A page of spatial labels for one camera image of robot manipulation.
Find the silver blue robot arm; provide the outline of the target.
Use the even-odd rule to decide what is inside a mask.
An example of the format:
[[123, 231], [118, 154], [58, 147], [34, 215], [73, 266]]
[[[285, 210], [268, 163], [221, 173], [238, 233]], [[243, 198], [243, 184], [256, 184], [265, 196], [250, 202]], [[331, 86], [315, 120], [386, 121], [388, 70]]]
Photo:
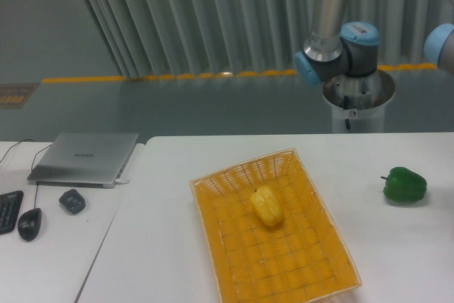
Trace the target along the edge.
[[[377, 69], [378, 30], [363, 22], [341, 25], [346, 3], [315, 0], [310, 35], [294, 57], [297, 72], [307, 84], [327, 82], [338, 75], [366, 77]], [[453, 24], [435, 28], [423, 52], [436, 67], [453, 75]]]

